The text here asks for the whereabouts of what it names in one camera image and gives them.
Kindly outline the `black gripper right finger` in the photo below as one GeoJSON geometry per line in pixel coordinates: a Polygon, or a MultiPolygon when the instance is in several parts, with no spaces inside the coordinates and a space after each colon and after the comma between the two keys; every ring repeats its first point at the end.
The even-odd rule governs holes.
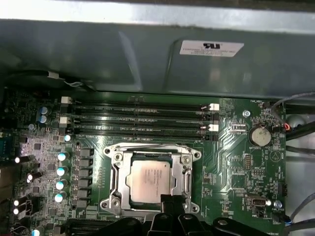
{"type": "Polygon", "coordinates": [[[174,233],[177,236],[249,236],[250,227],[238,221],[219,217],[211,225],[196,215],[186,213],[185,199],[174,196],[174,233]]]}

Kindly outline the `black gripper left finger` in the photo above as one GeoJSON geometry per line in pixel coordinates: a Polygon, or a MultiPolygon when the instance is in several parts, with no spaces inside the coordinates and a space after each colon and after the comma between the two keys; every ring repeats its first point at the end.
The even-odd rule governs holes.
{"type": "Polygon", "coordinates": [[[136,218],[123,218],[107,227],[107,236],[170,236],[173,230],[174,201],[172,195],[161,195],[161,212],[151,220],[140,222],[136,218]]]}

